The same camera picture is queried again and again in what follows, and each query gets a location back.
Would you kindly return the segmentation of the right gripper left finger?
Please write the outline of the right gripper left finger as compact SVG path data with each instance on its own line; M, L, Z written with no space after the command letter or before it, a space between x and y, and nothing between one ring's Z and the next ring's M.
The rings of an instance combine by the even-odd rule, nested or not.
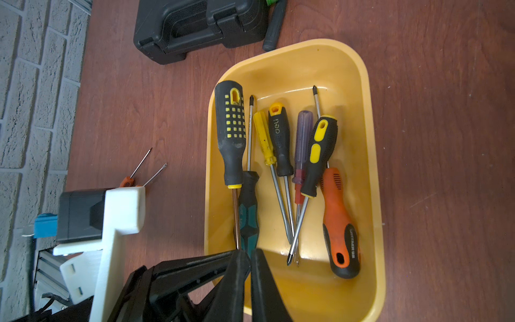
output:
M248 254L232 252L227 270L203 321L243 321L245 281L251 271Z

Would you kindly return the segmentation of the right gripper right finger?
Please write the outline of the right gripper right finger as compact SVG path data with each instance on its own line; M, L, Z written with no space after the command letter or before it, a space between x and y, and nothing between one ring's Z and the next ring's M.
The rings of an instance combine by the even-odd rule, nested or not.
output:
M261 249L252 252L250 275L252 321L292 322Z

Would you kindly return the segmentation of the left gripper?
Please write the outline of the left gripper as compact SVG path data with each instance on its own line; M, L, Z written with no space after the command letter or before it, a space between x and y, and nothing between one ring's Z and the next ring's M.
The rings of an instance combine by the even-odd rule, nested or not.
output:
M132 272L108 321L203 321L218 287L198 304L189 294L222 277L233 251L161 262ZM15 321L89 321L94 297L52 314L38 310Z

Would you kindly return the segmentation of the green black screwdriver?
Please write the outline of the green black screwdriver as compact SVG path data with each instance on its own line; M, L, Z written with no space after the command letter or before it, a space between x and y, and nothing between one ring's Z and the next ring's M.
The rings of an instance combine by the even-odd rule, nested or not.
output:
M258 200L256 197L256 185L259 181L259 175L255 171L251 171L252 161L252 138L253 138L253 108L254 96L249 99L249 128L248 128L248 144L247 144L247 170L244 172L244 183L240 190L238 198L238 211L240 216L240 236L241 247L252 256L252 252L256 249L260 229L258 225Z

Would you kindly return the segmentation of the orange screwdriver long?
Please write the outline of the orange screwdriver long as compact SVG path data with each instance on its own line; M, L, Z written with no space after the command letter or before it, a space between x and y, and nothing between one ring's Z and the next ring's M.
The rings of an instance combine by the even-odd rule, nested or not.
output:
M343 180L337 168L328 166L321 179L325 200L323 235L333 273L342 279L355 278L361 268L358 233L343 198Z

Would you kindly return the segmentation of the orange black screwdriver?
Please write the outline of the orange black screwdriver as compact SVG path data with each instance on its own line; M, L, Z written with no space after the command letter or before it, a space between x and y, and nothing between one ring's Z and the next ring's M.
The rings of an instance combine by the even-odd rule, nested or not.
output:
M142 186L149 185L166 167L168 166L168 163L165 163L162 165L162 167L151 177L149 178Z
M121 184L119 185L120 188L125 188L125 187L131 187L131 186L135 186L135 174L138 172L139 168L142 166L142 164L144 163L144 161L146 160L146 158L148 157L148 155L151 153L152 151L152 148L150 148L147 153L144 155L144 157L141 159L141 161L139 162L138 166L136 166L135 170L133 171L133 173L131 173L130 176L126 177L123 179L123 181L121 182Z

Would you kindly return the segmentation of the black yellow cap screwdriver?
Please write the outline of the black yellow cap screwdriver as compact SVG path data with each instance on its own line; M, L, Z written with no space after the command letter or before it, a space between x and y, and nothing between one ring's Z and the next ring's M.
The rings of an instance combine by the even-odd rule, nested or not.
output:
M290 161L290 126L286 108L281 103L273 103L268 111L269 133L277 159L276 173L284 179L286 202L288 207L287 238L292 244L294 239L294 218L290 194L289 178L294 174Z

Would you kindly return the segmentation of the black yellow slim screwdriver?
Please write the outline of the black yellow slim screwdriver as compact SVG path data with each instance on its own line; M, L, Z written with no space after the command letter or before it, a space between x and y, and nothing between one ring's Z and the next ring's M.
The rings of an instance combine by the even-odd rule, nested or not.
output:
M319 184L327 162L329 161L337 140L337 119L332 115L322 115L315 124L308 143L308 161L306 165L306 177L300 190L304 196L303 206L298 218L295 238L288 252L287 265L291 265L299 244L300 231L310 199L317 196Z

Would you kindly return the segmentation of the blue clear handle screwdriver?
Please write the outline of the blue clear handle screwdriver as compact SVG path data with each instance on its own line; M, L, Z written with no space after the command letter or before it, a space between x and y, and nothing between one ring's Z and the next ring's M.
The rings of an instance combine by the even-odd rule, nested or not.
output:
M296 231L300 218L301 207L304 202L304 196L301 195L301 187L305 179L305 164L308 158L308 142L313 127L312 111L302 110L299 112L296 129L295 144L295 175L292 182L295 184L295 204L296 208Z

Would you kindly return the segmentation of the yellow handle screwdriver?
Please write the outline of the yellow handle screwdriver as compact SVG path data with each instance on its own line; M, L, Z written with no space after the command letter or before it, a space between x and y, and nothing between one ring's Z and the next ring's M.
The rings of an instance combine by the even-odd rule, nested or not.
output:
M280 191L280 187L279 187L279 183L278 183L278 177L277 177L276 170L274 167L274 165L277 163L277 159L274 155L274 148L273 148L272 141L270 138L270 133L268 130L268 123L266 120L265 113L263 111L259 111L259 112L256 112L255 114L253 114L253 124L255 126L255 130L256 130L256 133L257 133L257 136L259 139L260 147L261 147L262 153L264 155L264 163L266 166L269 166L271 174L272 174L274 188L276 191L280 211L282 214L288 243L292 244L294 237L293 237L292 229L291 229L289 221L288 221L288 217L286 214L286 208L284 205L282 193Z

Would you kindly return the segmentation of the black yellow dotted screwdriver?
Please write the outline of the black yellow dotted screwdriver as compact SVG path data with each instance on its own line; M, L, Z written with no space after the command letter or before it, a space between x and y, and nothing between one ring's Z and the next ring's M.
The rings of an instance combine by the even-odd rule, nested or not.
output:
M233 196L236 248L241 249L237 190L243 185L243 156L246 147L243 88L235 81L222 81L215 87L217 144L224 162L224 181Z

